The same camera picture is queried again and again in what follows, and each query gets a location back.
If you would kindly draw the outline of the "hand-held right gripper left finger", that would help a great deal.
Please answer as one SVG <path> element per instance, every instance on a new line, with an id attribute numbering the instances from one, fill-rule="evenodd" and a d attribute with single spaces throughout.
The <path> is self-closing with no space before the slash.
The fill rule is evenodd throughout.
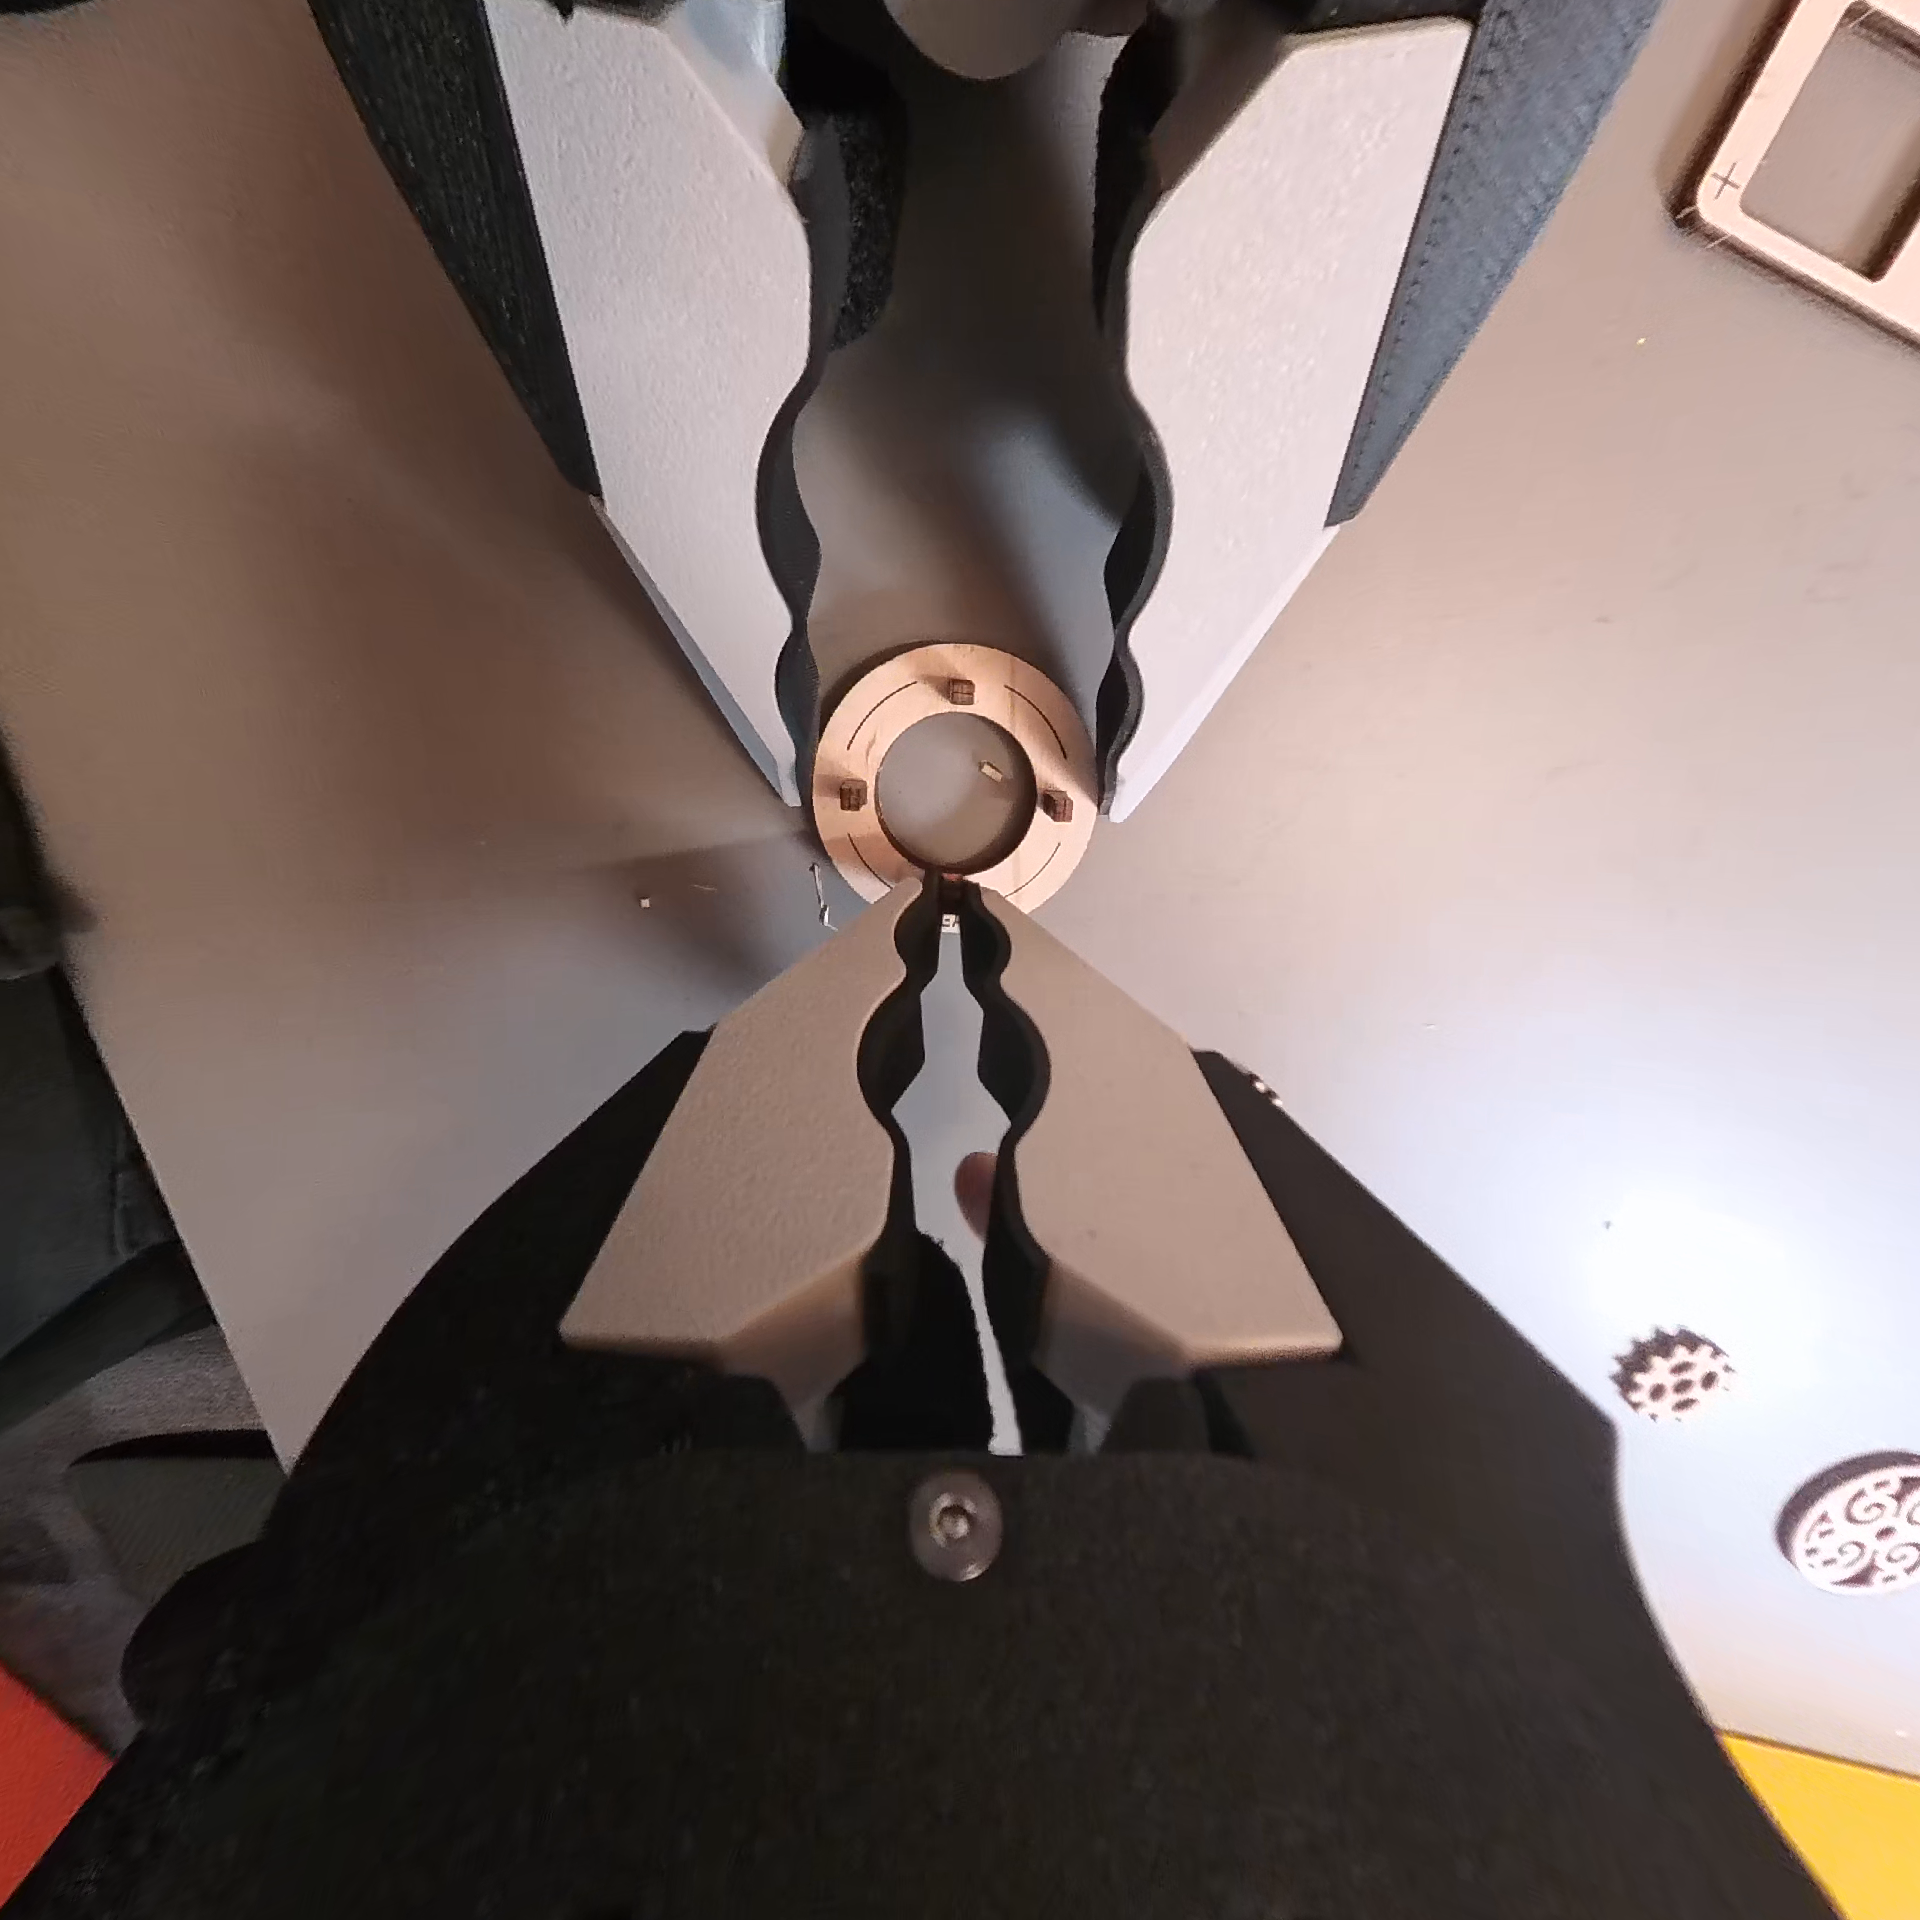
<path id="1" fill-rule="evenodd" d="M 933 889 L 902 882 L 712 1024 L 563 1311 L 565 1346 L 762 1379 L 820 1429 L 868 1347 L 867 1264 L 900 1165 L 859 1047 L 892 997 L 917 1007 L 900 941 L 927 929 Z"/>

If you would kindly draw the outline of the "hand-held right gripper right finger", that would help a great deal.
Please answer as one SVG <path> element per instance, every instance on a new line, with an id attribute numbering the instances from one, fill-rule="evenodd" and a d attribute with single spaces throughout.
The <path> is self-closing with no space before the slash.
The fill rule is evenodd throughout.
<path id="1" fill-rule="evenodd" d="M 956 937 L 1007 1116 L 981 1284 L 1018 1443 L 1072 1443 L 1151 1381 L 1340 1356 L 1185 1038 L 989 889 Z"/>

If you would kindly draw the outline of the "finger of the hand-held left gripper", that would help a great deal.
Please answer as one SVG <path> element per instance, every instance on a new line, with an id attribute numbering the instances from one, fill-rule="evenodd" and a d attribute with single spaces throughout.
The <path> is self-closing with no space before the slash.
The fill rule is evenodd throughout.
<path id="1" fill-rule="evenodd" d="M 1333 546 L 1333 499 L 1474 26 L 1185 26 L 1103 325 L 1144 439 L 1100 805 L 1123 822 Z"/>
<path id="2" fill-rule="evenodd" d="M 795 617 L 758 473 L 814 265 L 785 4 L 484 4 L 595 458 L 599 515 L 785 803 Z"/>

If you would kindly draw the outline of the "wooden ring base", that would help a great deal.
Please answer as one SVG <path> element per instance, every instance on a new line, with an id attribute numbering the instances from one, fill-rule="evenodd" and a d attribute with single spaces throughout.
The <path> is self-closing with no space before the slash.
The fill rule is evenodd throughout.
<path id="1" fill-rule="evenodd" d="M 947 677 L 978 683 L 975 707 L 952 707 Z M 967 868 L 983 889 L 1024 912 L 1056 899 L 1088 854 L 1099 813 L 1099 758 L 1072 698 L 1031 662 L 983 642 L 927 642 L 894 652 L 861 671 L 823 722 L 814 755 L 814 825 L 841 878 L 861 899 L 879 902 L 902 882 L 923 871 L 879 805 L 879 775 L 892 748 L 939 716 L 975 716 L 1009 739 L 1028 764 L 1036 803 L 1013 849 L 981 868 Z M 841 813 L 838 781 L 868 781 L 868 805 Z M 1052 822 L 1040 813 L 1040 789 L 1075 795 L 1075 818 Z"/>

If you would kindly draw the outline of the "small wooden gear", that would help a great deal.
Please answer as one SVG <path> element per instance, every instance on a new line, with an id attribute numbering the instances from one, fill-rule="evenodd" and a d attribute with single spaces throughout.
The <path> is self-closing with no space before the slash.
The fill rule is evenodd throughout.
<path id="1" fill-rule="evenodd" d="M 1684 1424 L 1732 1396 L 1737 1368 L 1707 1336 L 1652 1330 L 1614 1358 L 1611 1385 L 1651 1424 Z"/>

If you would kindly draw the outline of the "ornate wooden disc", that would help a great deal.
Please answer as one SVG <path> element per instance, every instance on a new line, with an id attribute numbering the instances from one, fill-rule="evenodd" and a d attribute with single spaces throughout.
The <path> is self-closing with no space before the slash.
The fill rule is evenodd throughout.
<path id="1" fill-rule="evenodd" d="M 1823 1594 L 1914 1594 L 1917 1452 L 1868 1452 L 1823 1470 L 1784 1505 L 1776 1545 Z"/>

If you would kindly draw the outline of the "wooden parts board round holes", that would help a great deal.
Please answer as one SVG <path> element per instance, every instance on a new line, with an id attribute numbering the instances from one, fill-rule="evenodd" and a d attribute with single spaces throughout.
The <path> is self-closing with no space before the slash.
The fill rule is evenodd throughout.
<path id="1" fill-rule="evenodd" d="M 1866 265 L 1812 244 L 1746 205 L 1765 160 L 1779 142 L 1829 49 L 1862 34 L 1917 66 L 1917 4 L 1787 4 L 1746 66 L 1705 152 L 1676 198 L 1676 222 L 1707 249 L 1825 300 L 1876 330 L 1917 342 L 1917 180 L 1901 180 Z"/>

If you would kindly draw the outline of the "person's dark trousers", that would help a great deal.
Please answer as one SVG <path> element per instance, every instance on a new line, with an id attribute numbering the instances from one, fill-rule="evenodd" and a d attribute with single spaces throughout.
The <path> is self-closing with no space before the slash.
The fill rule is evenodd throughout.
<path id="1" fill-rule="evenodd" d="M 5 758 L 5 1669 L 120 1754 L 283 1471 L 66 968 Z"/>

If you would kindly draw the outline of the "red object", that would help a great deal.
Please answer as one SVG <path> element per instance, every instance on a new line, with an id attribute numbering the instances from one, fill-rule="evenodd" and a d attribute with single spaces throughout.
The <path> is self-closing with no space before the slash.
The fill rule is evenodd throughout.
<path id="1" fill-rule="evenodd" d="M 112 1756 L 5 1669 L 5 1895 L 109 1775 Z"/>

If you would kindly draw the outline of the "yellow plastic bin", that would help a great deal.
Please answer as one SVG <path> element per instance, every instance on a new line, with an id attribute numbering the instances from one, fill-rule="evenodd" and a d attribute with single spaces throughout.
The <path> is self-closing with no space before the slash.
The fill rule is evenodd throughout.
<path id="1" fill-rule="evenodd" d="M 1741 1733 L 1722 1747 L 1843 1915 L 1917 1915 L 1912 1772 Z"/>

